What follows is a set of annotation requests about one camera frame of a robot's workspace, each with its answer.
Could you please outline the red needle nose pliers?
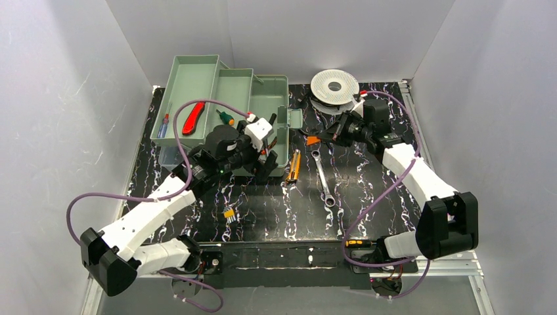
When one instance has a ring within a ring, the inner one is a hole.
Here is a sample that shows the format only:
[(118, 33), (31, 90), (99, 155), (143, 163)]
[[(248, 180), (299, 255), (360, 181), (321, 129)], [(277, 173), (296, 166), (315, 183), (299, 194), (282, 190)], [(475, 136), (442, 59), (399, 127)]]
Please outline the red needle nose pliers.
[(269, 153), (277, 143), (278, 137), (276, 136), (265, 148), (265, 153)]

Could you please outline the red black utility knife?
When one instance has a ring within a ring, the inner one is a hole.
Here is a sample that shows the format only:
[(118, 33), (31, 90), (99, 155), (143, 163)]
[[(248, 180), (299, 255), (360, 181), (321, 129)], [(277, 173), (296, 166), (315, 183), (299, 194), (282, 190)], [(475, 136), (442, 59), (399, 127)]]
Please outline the red black utility knife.
[(182, 128), (183, 136), (190, 136), (195, 133), (198, 121), (205, 109), (205, 102), (197, 102), (194, 108), (191, 110), (190, 114), (185, 120)]

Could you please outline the orange black hex key holder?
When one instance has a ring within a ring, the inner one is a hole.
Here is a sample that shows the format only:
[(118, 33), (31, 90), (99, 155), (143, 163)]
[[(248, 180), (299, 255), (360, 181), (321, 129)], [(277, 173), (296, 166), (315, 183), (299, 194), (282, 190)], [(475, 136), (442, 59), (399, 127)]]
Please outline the orange black hex key holder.
[(316, 136), (308, 136), (308, 137), (306, 138), (305, 145), (306, 145), (306, 146), (312, 146), (312, 145), (314, 145), (314, 144), (318, 144), (320, 141), (321, 141), (321, 140), (320, 140), (318, 137), (316, 137)]

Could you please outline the orange utility knife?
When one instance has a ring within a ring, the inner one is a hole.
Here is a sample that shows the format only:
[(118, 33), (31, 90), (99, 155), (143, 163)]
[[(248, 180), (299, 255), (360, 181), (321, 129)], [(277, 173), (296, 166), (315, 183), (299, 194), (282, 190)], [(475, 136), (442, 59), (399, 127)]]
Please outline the orange utility knife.
[(301, 152), (299, 149), (294, 150), (292, 160), (290, 163), (290, 171), (288, 176), (286, 177), (286, 183), (288, 184), (295, 184), (299, 179), (300, 173), (300, 164), (301, 164)]

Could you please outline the blue handled screwdriver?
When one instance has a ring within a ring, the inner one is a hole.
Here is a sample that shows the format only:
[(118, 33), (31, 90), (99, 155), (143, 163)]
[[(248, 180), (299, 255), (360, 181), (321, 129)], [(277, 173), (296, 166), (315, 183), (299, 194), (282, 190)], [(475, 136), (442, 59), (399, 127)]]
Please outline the blue handled screwdriver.
[(163, 117), (162, 124), (160, 125), (157, 138), (164, 138), (166, 136), (167, 126), (170, 121), (170, 111), (172, 107), (172, 102), (168, 104), (167, 111)]

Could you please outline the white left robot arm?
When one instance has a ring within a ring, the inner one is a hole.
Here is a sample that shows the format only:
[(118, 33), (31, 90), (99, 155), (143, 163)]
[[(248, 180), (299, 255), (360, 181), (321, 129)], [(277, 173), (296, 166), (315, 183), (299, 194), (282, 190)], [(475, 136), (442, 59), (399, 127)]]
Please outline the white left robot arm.
[(218, 125), (203, 144), (191, 149), (182, 164), (149, 197), (120, 219), (79, 237), (81, 259), (90, 275), (109, 296), (125, 291), (138, 276), (165, 268), (184, 268), (201, 255), (189, 236), (165, 243), (144, 241), (175, 214), (196, 202), (223, 175), (243, 168), (265, 180), (277, 168), (277, 153), (268, 150), (274, 133), (264, 118), (251, 117), (237, 127)]

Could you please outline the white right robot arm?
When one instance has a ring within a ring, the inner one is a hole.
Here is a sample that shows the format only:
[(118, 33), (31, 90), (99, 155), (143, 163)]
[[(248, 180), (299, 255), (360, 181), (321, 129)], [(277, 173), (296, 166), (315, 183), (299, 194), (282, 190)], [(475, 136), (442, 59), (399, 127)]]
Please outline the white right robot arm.
[(317, 137), (344, 147), (354, 142), (366, 144), (421, 208), (414, 231), (379, 238), (375, 250), (353, 264), (377, 268), (417, 256), (437, 259), (478, 246), (477, 198), (471, 192), (458, 192), (438, 177), (413, 145), (393, 131), (385, 100), (361, 101)]

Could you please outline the yellow hex key set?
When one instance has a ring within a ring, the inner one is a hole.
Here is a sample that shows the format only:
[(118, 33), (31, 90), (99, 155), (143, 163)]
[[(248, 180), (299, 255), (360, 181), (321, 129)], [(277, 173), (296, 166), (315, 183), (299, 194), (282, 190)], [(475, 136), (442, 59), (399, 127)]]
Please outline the yellow hex key set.
[(237, 221), (236, 212), (232, 207), (225, 208), (223, 210), (223, 216), (226, 219), (227, 223), (229, 224)]

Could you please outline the green plastic tool box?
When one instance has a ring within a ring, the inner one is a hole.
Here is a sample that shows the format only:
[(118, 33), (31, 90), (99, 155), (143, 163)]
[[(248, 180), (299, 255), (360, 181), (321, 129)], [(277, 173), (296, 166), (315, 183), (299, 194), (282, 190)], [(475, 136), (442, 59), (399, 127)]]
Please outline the green plastic tool box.
[[(185, 151), (189, 151), (202, 144), (214, 127), (222, 125), (223, 122), (216, 110), (227, 112), (235, 121), (243, 118), (222, 106), (207, 104), (195, 133), (183, 136), (183, 125), (194, 107), (188, 106), (182, 111), (178, 109), (184, 103), (196, 99), (222, 101), (241, 112), (252, 112), (266, 119), (276, 113), (277, 118), (273, 125), (275, 131), (268, 143), (278, 137), (272, 149), (278, 155), (278, 167), (271, 172), (271, 176), (281, 177), (285, 174), (290, 163), (289, 132), (301, 128), (303, 124), (301, 110), (289, 107), (288, 78), (285, 75), (256, 75), (251, 68), (230, 68), (217, 54), (175, 56), (159, 113), (150, 134), (151, 141), (161, 149), (159, 164), (169, 171), (183, 161), (176, 146), (178, 142)], [(157, 138), (170, 102), (172, 107), (166, 136)]]

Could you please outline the green handled screwdriver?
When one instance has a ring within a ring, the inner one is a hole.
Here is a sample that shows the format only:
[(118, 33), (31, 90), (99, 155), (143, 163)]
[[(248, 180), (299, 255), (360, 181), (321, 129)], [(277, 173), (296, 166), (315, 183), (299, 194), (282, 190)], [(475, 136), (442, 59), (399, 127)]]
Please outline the green handled screwdriver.
[(222, 112), (219, 110), (216, 110), (220, 120), (223, 122), (223, 124), (226, 125), (230, 125), (233, 126), (235, 123), (234, 117), (230, 114), (228, 114), (227, 112)]

